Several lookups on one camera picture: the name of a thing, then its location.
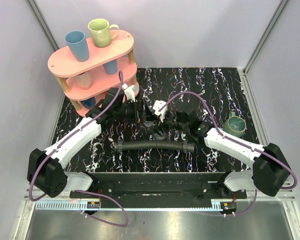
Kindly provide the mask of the green ceramic mug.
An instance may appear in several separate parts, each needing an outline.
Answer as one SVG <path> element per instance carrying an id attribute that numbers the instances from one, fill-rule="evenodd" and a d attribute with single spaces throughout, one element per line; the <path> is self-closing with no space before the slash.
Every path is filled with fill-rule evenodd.
<path id="1" fill-rule="evenodd" d="M 103 18 L 91 20 L 88 29 L 94 45 L 98 48 L 109 46 L 120 31 L 117 24 L 110 25 L 109 21 Z"/>

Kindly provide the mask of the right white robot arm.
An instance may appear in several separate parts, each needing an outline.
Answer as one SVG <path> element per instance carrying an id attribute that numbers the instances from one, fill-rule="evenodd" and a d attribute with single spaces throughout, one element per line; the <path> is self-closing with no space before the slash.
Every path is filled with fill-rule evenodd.
<path id="1" fill-rule="evenodd" d="M 167 111 L 164 116 L 151 113 L 146 117 L 151 130 L 159 135 L 171 129 L 182 131 L 186 139 L 221 151 L 249 167 L 241 172 L 224 174 L 217 185 L 218 195 L 229 198 L 239 190 L 259 190 L 274 197 L 290 176 L 290 166 L 279 146 L 255 144 L 235 137 L 200 120 L 192 113 Z"/>

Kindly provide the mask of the blue cup middle shelf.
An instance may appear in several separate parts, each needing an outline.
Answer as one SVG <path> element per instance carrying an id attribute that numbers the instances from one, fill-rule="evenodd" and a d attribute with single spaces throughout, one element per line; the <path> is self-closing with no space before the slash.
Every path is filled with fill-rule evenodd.
<path id="1" fill-rule="evenodd" d="M 111 60 L 109 62 L 106 62 L 103 64 L 103 67 L 105 69 L 105 72 L 108 75 L 114 75 L 117 71 L 118 71 L 118 67 L 117 67 L 117 60 Z"/>

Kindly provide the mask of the teal ceramic cup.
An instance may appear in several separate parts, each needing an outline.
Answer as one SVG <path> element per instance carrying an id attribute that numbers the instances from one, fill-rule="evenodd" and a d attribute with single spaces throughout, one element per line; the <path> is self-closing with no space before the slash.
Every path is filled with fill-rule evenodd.
<path id="1" fill-rule="evenodd" d="M 231 111 L 229 118 L 224 122 L 222 130 L 234 137 L 241 138 L 247 129 L 246 122 L 243 118 Z"/>

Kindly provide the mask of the pink three-tier wooden shelf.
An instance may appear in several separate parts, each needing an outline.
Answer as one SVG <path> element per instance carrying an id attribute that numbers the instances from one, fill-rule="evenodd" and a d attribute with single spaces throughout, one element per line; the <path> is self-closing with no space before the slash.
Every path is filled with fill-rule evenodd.
<path id="1" fill-rule="evenodd" d="M 71 53 L 69 47 L 55 51 L 48 59 L 47 66 L 56 77 L 64 94 L 74 106 L 76 112 L 84 117 L 89 111 L 82 101 L 92 97 L 95 101 L 105 97 L 110 88 L 118 87 L 118 74 L 107 74 L 103 64 L 116 60 L 117 70 L 123 73 L 123 82 L 128 86 L 138 85 L 137 64 L 134 60 L 134 38 L 131 33 L 119 30 L 112 43 L 103 48 L 96 47 L 91 38 L 86 39 L 89 59 L 79 62 Z M 92 80 L 89 89 L 82 89 L 76 81 L 76 76 L 87 72 Z"/>

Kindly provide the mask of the dark blue cup bottom shelf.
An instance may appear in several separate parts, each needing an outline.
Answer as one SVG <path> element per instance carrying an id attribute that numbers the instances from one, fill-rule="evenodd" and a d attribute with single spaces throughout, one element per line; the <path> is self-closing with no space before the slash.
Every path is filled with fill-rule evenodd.
<path id="1" fill-rule="evenodd" d="M 86 109 L 93 109 L 96 105 L 96 99 L 94 97 L 88 98 L 86 100 L 82 100 L 81 104 Z"/>

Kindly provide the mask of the clear plastic canister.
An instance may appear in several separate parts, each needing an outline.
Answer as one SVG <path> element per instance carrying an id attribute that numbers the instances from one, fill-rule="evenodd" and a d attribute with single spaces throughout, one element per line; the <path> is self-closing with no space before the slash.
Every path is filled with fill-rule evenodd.
<path id="1" fill-rule="evenodd" d="M 161 131 L 162 130 L 162 123 L 160 120 L 154 120 L 154 121 L 145 121 L 143 125 L 149 130 L 149 131 Z"/>

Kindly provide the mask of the blue plastic tumbler on top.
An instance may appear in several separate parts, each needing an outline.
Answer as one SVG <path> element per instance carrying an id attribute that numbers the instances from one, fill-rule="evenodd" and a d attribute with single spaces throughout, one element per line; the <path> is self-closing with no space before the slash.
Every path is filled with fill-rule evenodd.
<path id="1" fill-rule="evenodd" d="M 90 54 L 86 35 L 82 31 L 71 31 L 64 39 L 77 61 L 85 62 L 89 59 Z"/>

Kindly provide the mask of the white faceted cup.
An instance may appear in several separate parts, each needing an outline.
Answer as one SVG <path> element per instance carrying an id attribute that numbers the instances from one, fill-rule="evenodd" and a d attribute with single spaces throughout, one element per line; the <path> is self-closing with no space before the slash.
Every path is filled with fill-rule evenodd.
<path id="1" fill-rule="evenodd" d="M 77 76 L 75 76 L 75 80 L 80 89 L 87 90 L 93 85 L 93 80 L 90 71 L 78 74 Z"/>

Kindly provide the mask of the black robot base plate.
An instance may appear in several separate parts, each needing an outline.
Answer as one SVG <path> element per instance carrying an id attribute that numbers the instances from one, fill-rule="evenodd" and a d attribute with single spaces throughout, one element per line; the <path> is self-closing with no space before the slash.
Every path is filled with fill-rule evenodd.
<path id="1" fill-rule="evenodd" d="M 223 173 L 106 173 L 91 174 L 94 183 L 86 193 L 71 191 L 71 198 L 91 199 L 100 193 L 117 200 L 125 209 L 211 208 L 212 200 L 244 200 L 220 185 Z"/>

